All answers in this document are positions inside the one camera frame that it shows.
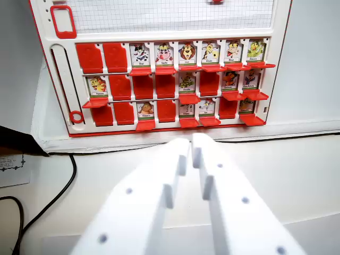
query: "cow card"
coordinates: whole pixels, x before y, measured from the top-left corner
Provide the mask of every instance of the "cow card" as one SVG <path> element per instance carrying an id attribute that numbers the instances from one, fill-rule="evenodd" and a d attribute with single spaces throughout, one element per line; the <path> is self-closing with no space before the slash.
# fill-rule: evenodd
<path id="1" fill-rule="evenodd" d="M 130 44 L 132 67 L 149 67 L 149 48 L 143 43 Z"/>
<path id="2" fill-rule="evenodd" d="M 215 102 L 211 98 L 206 98 L 197 103 L 199 108 L 199 117 L 214 116 Z"/>
<path id="3" fill-rule="evenodd" d="M 169 46 L 168 42 L 155 44 L 155 57 L 156 66 L 174 65 L 174 49 Z"/>
<path id="4" fill-rule="evenodd" d="M 255 101 L 246 98 L 240 101 L 239 114 L 251 114 L 254 113 Z"/>
<path id="5" fill-rule="evenodd" d="M 264 59 L 266 44 L 260 39 L 249 40 L 247 62 L 261 62 Z"/>
<path id="6" fill-rule="evenodd" d="M 224 72 L 223 73 L 223 82 L 221 86 L 222 91 L 233 91 L 237 90 L 237 86 L 239 84 L 239 75 L 232 72 Z"/>
<path id="7" fill-rule="evenodd" d="M 224 63 L 239 63 L 242 61 L 242 47 L 240 40 L 230 40 L 226 42 Z"/>
<path id="8" fill-rule="evenodd" d="M 192 73 L 180 72 L 180 82 L 178 92 L 183 93 L 195 93 L 196 77 Z"/>
<path id="9" fill-rule="evenodd" d="M 138 120 L 153 120 L 154 106 L 150 102 L 137 103 Z"/>
<path id="10" fill-rule="evenodd" d="M 195 116 L 195 105 L 180 105 L 179 107 L 179 117 L 189 118 Z"/>
<path id="11" fill-rule="evenodd" d="M 259 87 L 260 73 L 255 69 L 244 72 L 243 90 L 257 89 Z"/>
<path id="12" fill-rule="evenodd" d="M 90 97 L 108 97 L 105 76 L 87 76 Z"/>
<path id="13" fill-rule="evenodd" d="M 192 42 L 178 44 L 179 66 L 196 65 L 197 48 Z"/>

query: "grid panel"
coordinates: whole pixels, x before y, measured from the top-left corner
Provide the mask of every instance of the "grid panel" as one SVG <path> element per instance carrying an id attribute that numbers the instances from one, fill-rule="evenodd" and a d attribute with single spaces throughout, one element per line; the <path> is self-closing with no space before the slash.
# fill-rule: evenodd
<path id="1" fill-rule="evenodd" d="M 77 33 L 268 28 L 274 0 L 67 0 Z"/>

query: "red slot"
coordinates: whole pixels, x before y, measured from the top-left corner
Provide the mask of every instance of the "red slot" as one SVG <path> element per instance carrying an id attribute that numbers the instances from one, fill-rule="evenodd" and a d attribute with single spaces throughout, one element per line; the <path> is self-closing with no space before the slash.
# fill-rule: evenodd
<path id="1" fill-rule="evenodd" d="M 203 126 L 218 126 L 221 124 L 221 121 L 215 118 L 215 116 L 200 117 L 200 122 Z"/>
<path id="2" fill-rule="evenodd" d="M 148 75 L 134 76 L 133 91 L 136 99 L 152 99 L 154 94 L 154 83 L 152 77 Z"/>
<path id="3" fill-rule="evenodd" d="M 172 100 L 157 101 L 157 113 L 159 122 L 175 122 L 176 105 Z"/>
<path id="4" fill-rule="evenodd" d="M 134 124 L 133 106 L 129 102 L 113 103 L 118 125 Z"/>
<path id="5" fill-rule="evenodd" d="M 100 49 L 95 44 L 76 44 L 76 52 L 84 73 L 102 73 L 103 61 Z"/>
<path id="6" fill-rule="evenodd" d="M 262 126 L 262 125 L 265 124 L 265 121 L 260 119 L 259 117 L 255 116 L 254 113 L 252 113 L 252 114 L 240 114 L 240 119 L 247 126 Z"/>
<path id="7" fill-rule="evenodd" d="M 68 10 L 69 15 L 70 15 L 70 21 L 71 21 L 71 26 L 72 26 L 72 31 L 62 31 L 60 32 L 58 30 L 57 22 L 55 20 L 54 16 L 54 10 L 59 9 L 59 10 Z M 77 31 L 74 26 L 74 20 L 73 20 L 73 15 L 72 15 L 72 10 L 69 6 L 67 5 L 53 5 L 50 9 L 51 16 L 52 16 L 52 21 L 54 25 L 54 30 L 59 39 L 74 39 L 77 37 Z"/>
<path id="8" fill-rule="evenodd" d="M 207 72 L 201 72 L 200 75 L 201 97 L 216 96 L 219 84 L 219 75 L 217 73 Z"/>
<path id="9" fill-rule="evenodd" d="M 96 126 L 113 125 L 112 109 L 108 105 L 99 108 L 92 108 L 91 112 Z"/>
<path id="10" fill-rule="evenodd" d="M 269 98 L 268 95 L 266 95 L 263 92 L 260 92 L 259 89 L 244 90 L 242 92 L 242 95 L 248 97 L 251 100 L 255 100 L 255 101 L 267 100 Z"/>
<path id="11" fill-rule="evenodd" d="M 157 98 L 174 98 L 175 86 L 175 77 L 172 75 L 156 75 Z"/>
<path id="12" fill-rule="evenodd" d="M 113 100 L 131 100 L 131 82 L 124 74 L 110 75 L 111 94 Z"/>
<path id="13" fill-rule="evenodd" d="M 123 73 L 128 71 L 126 50 L 120 43 L 103 44 L 105 62 L 109 73 Z"/>
<path id="14" fill-rule="evenodd" d="M 219 100 L 219 118 L 221 120 L 226 118 L 235 118 L 235 114 L 237 111 L 237 101 L 228 101 L 223 97 Z"/>

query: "white wall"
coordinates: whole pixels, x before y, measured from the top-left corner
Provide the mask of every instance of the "white wall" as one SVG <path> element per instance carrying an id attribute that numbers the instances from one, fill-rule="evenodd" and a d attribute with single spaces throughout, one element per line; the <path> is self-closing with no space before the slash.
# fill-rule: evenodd
<path id="1" fill-rule="evenodd" d="M 0 125 L 30 133 L 43 53 L 28 0 L 1 0 L 0 24 Z"/>

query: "cartoon animal illustration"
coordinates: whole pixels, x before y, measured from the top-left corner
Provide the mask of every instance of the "cartoon animal illustration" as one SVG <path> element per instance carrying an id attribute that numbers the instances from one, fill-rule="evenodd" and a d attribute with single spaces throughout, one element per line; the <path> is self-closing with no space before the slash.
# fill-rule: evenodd
<path id="1" fill-rule="evenodd" d="M 141 110 L 138 112 L 141 114 L 154 114 L 153 106 L 149 102 L 145 102 L 141 108 Z"/>
<path id="2" fill-rule="evenodd" d="M 180 87 L 181 88 L 186 88 L 186 87 L 189 87 L 191 85 L 194 85 L 194 82 L 193 80 L 191 80 L 191 77 L 189 74 L 186 74 L 185 77 L 181 77 L 182 79 L 182 82 L 180 83 Z"/>
<path id="3" fill-rule="evenodd" d="M 159 45 L 156 62 L 158 61 L 171 61 L 173 58 L 171 57 L 170 47 L 166 45 L 166 43 Z"/>
<path id="4" fill-rule="evenodd" d="M 239 42 L 238 41 L 231 41 L 229 44 L 229 48 L 227 49 L 227 57 L 235 57 L 239 53 Z"/>
<path id="5" fill-rule="evenodd" d="M 218 51 L 215 50 L 218 47 L 214 47 L 211 42 L 208 42 L 208 45 L 202 49 L 206 50 L 202 58 L 203 60 L 215 60 L 218 58 Z"/>
<path id="6" fill-rule="evenodd" d="M 201 105 L 199 108 L 202 109 L 202 110 L 207 111 L 209 105 L 212 105 L 213 103 L 214 103 L 214 101 L 212 99 L 206 99 L 205 103 L 203 103 L 203 105 Z"/>
<path id="7" fill-rule="evenodd" d="M 180 50 L 180 56 L 184 60 L 190 60 L 194 57 L 196 54 L 195 47 L 193 47 L 191 44 L 185 44 Z"/>
<path id="8" fill-rule="evenodd" d="M 248 50 L 247 57 L 257 57 L 264 52 L 264 46 L 259 41 L 253 41 Z"/>
<path id="9" fill-rule="evenodd" d="M 143 49 L 142 45 L 134 46 L 133 55 L 135 56 L 136 61 L 148 61 L 149 59 L 149 53 Z"/>
<path id="10" fill-rule="evenodd" d="M 255 70 L 254 69 L 251 69 L 249 71 L 249 74 L 248 76 L 244 77 L 244 80 L 245 80 L 245 84 L 246 85 L 249 85 L 251 81 L 255 80 Z"/>
<path id="11" fill-rule="evenodd" d="M 225 86 L 235 85 L 237 74 L 236 72 L 226 72 L 223 80 L 225 81 Z"/>
<path id="12" fill-rule="evenodd" d="M 91 86 L 97 92 L 105 92 L 106 91 L 106 82 L 101 79 L 100 76 L 95 76 L 90 79 Z"/>

